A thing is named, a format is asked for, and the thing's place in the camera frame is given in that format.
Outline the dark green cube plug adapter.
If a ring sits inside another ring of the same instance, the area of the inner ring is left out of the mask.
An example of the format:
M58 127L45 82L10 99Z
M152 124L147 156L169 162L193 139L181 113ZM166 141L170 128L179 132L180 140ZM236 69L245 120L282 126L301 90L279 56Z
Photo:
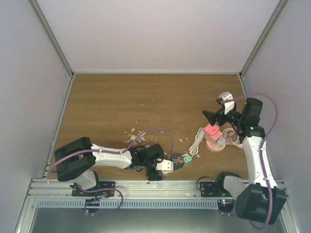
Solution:
M172 155L170 160L173 162L173 170L181 169L185 164L184 159L180 153Z

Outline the light green plug adapter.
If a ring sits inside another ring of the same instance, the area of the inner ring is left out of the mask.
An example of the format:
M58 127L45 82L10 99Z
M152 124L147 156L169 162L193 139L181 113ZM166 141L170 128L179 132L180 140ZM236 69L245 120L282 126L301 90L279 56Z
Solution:
M182 158L185 164L189 164L192 162L192 157L190 155L183 155Z

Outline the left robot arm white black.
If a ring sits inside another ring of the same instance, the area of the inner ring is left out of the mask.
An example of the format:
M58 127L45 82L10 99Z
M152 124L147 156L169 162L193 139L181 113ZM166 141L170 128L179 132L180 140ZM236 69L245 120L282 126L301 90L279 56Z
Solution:
M149 147L136 146L129 149L110 149L91 143L90 138L82 137L66 144L54 152L57 180L59 182L74 181L89 196L100 191L96 175L89 169L93 166L111 166L120 169L154 168L164 158L163 148L159 144Z

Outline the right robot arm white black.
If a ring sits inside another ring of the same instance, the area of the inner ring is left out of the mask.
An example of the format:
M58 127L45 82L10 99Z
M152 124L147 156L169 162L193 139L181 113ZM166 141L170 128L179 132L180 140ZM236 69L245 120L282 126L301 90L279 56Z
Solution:
M269 135L259 125L263 103L253 94L245 95L241 112L236 110L235 99L229 92L223 92L217 102L221 108L217 112L203 111L203 115L214 126L231 124L240 140L248 167L248 184L239 175L221 172L215 182L219 196L231 196L235 201L237 217L263 223L263 228L273 225L284 206L287 195L278 188L270 170L266 153L266 140Z

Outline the red pink charger plug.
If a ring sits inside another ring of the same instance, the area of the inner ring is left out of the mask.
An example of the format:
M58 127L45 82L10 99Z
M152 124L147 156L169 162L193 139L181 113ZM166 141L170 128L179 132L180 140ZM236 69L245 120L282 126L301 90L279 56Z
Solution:
M214 136L219 131L219 126L208 124L207 126L205 126L204 130L206 134Z

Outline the small grey white plug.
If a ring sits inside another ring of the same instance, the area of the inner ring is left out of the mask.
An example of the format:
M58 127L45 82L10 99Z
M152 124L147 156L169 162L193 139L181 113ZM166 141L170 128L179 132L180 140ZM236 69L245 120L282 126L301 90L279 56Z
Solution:
M226 143L226 139L221 137L217 141L217 146L221 148L222 146L225 146L225 143Z

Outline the pink round socket tower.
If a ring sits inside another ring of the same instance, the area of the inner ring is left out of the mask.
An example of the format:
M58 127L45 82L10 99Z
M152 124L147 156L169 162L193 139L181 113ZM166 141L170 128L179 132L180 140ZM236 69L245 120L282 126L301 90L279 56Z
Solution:
M221 137L223 137L223 134L222 134L221 131L218 131L214 136L210 136L210 135L206 134L205 135L206 147L211 152L220 152L220 151L222 151L225 148L225 146L222 146L221 148L217 146L217 141Z

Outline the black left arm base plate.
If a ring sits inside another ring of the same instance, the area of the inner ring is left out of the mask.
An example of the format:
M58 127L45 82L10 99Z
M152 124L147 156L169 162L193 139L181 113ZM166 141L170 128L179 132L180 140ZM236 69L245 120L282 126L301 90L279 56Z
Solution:
M70 187L72 188L73 197L108 198L114 196L114 191L111 188L115 188L115 184L114 181L99 181L99 185L89 189L88 192L82 191L76 183L70 185Z

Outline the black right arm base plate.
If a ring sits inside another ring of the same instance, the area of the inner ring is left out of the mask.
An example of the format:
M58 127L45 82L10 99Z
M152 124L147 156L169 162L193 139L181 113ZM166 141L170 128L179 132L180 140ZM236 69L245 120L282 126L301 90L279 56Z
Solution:
M225 193L221 191L220 186L216 180L210 180L209 177L204 176L197 180L196 187L200 191L201 197L224 197Z

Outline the aluminium front rail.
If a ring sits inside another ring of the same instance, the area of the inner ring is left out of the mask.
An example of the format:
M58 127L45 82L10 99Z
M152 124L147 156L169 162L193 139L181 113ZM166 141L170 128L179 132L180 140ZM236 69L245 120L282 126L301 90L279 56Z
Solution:
M198 200L201 198L195 180L115 180L115 188L124 199ZM35 179L30 182L28 198L71 198L73 182Z

